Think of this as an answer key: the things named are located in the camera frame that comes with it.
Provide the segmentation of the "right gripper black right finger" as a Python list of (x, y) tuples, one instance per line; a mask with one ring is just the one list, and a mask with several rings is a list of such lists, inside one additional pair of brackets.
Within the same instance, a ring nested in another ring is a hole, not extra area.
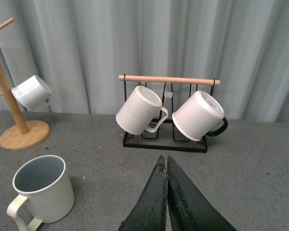
[(234, 231), (176, 161), (168, 156), (168, 203), (180, 231)]

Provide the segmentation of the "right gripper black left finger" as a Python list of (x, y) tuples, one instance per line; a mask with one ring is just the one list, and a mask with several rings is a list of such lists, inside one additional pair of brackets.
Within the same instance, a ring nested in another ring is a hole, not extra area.
[(160, 156), (136, 203), (120, 231), (164, 231), (166, 229), (168, 175)]

